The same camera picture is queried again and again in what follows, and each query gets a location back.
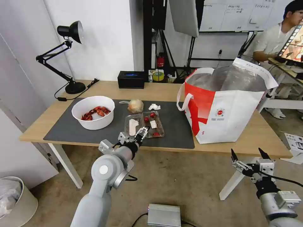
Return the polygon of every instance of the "white sneaker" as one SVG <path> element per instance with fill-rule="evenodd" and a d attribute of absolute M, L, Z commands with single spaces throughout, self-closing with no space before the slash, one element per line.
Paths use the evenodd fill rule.
<path fill-rule="evenodd" d="M 280 109 L 275 108 L 265 108 L 267 112 L 269 112 L 274 118 L 284 119 L 286 116 L 282 113 Z"/>

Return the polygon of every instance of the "whiteboard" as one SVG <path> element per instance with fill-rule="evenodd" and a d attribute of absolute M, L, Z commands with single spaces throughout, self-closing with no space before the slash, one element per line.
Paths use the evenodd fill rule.
<path fill-rule="evenodd" d="M 200 31 L 263 31 L 283 20 L 292 0 L 205 0 Z"/>

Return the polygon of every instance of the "onion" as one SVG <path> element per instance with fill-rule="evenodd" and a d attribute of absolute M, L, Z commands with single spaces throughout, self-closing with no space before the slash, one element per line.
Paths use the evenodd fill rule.
<path fill-rule="evenodd" d="M 141 113 L 143 111 L 144 104 L 139 99 L 133 99 L 128 104 L 128 111 L 132 113 Z"/>

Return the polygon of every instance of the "lamp shade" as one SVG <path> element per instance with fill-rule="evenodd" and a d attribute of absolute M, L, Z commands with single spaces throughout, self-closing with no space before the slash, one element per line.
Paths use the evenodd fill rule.
<path fill-rule="evenodd" d="M 76 42 L 83 44 L 83 27 L 79 20 L 72 23 L 69 27 L 58 26 L 57 32 L 63 37 L 71 37 Z"/>

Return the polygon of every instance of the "black box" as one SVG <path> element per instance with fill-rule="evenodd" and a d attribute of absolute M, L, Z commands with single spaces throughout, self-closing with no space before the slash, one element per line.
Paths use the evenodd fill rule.
<path fill-rule="evenodd" d="M 118 75 L 119 88 L 144 88 L 147 79 L 145 72 L 120 71 Z"/>

